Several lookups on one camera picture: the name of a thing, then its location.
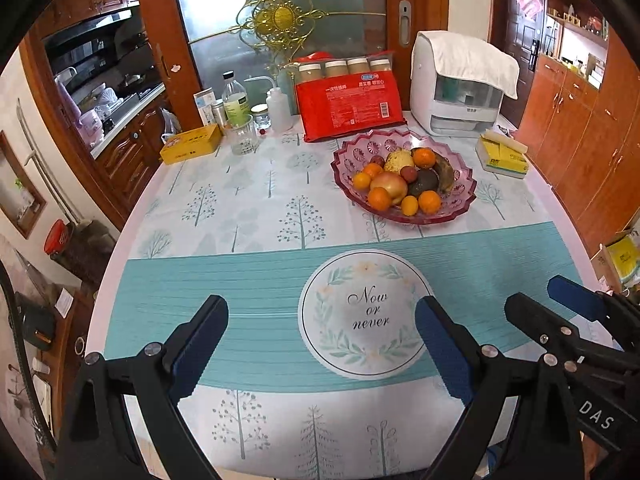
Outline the dark avocado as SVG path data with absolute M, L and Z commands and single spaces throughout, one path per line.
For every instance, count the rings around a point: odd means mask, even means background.
M 419 197 L 426 191 L 437 191 L 439 189 L 439 175 L 432 169 L 420 169 L 416 174 L 416 180 L 408 184 L 408 194 Z

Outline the small kumquat orange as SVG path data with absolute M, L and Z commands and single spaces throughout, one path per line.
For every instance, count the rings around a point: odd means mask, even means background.
M 401 213 L 405 217 L 413 217 L 415 216 L 420 209 L 419 201 L 416 197 L 412 195 L 407 195 L 400 203 Z

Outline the red lid dark bin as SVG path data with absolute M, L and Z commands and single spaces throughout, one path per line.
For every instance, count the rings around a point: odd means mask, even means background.
M 116 240 L 99 221 L 75 224 L 56 220 L 43 244 L 44 252 L 76 278 L 98 288 Z

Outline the red apple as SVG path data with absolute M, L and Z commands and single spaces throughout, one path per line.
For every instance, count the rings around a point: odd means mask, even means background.
M 370 184 L 370 190 L 384 188 L 390 194 L 393 205 L 398 205 L 408 194 L 408 183 L 400 174 L 383 171 Z

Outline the pink glass fruit bowl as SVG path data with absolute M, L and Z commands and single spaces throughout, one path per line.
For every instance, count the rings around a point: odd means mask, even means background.
M 442 208 L 437 214 L 424 214 L 422 211 L 413 217 L 405 217 L 400 206 L 393 206 L 385 212 L 377 212 L 367 202 L 367 193 L 355 190 L 352 177 L 370 162 L 375 155 L 387 157 L 388 154 L 403 148 L 412 151 L 414 148 L 430 148 L 435 154 L 442 155 L 449 160 L 454 168 L 456 182 L 451 190 L 442 194 Z M 455 153 L 447 144 L 437 142 L 429 136 L 419 136 L 411 130 L 372 130 L 358 134 L 355 139 L 346 141 L 333 155 L 331 162 L 334 180 L 345 196 L 370 214 L 378 214 L 388 221 L 414 226 L 428 226 L 429 224 L 444 223 L 465 214 L 476 199 L 477 182 L 473 178 L 473 170 L 466 166 L 462 156 Z

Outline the overripe brown banana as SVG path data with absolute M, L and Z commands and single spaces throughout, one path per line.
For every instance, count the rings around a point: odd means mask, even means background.
M 433 169 L 436 174 L 438 174 L 438 190 L 442 194 L 446 194 L 454 186 L 454 182 L 456 182 L 454 168 L 451 167 L 449 160 L 442 157 L 442 155 L 435 154 L 435 156 L 436 162 L 434 163 Z

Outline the yellow pear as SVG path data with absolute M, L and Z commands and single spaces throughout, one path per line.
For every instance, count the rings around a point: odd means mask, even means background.
M 386 157 L 384 170 L 393 174 L 400 174 L 405 167 L 414 168 L 412 154 L 407 150 L 397 150 Z

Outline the white blue carton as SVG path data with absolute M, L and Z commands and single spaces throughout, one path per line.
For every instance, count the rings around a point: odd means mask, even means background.
M 214 116 L 214 105 L 216 103 L 215 92 L 212 88 L 206 88 L 199 92 L 194 93 L 193 99 L 196 109 L 200 115 L 202 124 L 208 126 L 216 122 Z

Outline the red lychee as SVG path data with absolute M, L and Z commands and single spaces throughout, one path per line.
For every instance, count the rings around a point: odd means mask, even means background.
M 380 155 L 375 155 L 371 158 L 370 163 L 383 167 L 385 165 L 385 159 Z
M 400 176 L 408 183 L 411 184 L 418 180 L 418 170 L 413 166 L 405 166 L 400 170 Z

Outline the white appliance with cloth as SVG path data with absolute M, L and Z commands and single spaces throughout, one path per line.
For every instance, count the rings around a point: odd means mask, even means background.
M 421 30 L 411 63 L 411 114 L 432 136 L 477 138 L 518 98 L 516 59 L 476 37 Z

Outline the yellow tin box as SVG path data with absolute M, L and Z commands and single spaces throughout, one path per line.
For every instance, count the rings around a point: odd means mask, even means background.
M 167 139 L 160 150 L 160 158 L 164 164 L 173 165 L 213 154 L 221 139 L 222 133 L 216 124 L 178 133 Z

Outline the mandarin orange front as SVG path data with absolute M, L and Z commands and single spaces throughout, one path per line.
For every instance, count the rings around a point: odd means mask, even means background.
M 386 188 L 370 188 L 367 202 L 369 206 L 378 212 L 388 211 L 390 207 L 393 205 L 392 196 L 386 190 Z

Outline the yellow tissue pack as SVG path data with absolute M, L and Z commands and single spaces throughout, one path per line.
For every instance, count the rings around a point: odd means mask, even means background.
M 486 130 L 480 135 L 475 151 L 480 164 L 488 172 L 518 179 L 523 179 L 528 173 L 526 146 L 494 130 Z

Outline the red paper cup package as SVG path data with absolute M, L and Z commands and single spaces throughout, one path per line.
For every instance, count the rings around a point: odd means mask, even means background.
M 353 58 L 317 52 L 298 58 L 295 99 L 307 143 L 402 124 L 390 51 Z

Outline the small glass jar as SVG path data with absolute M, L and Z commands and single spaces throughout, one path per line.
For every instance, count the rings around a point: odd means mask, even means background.
M 250 108 L 254 123 L 259 131 L 266 131 L 271 127 L 271 119 L 269 116 L 268 105 L 260 103 Z

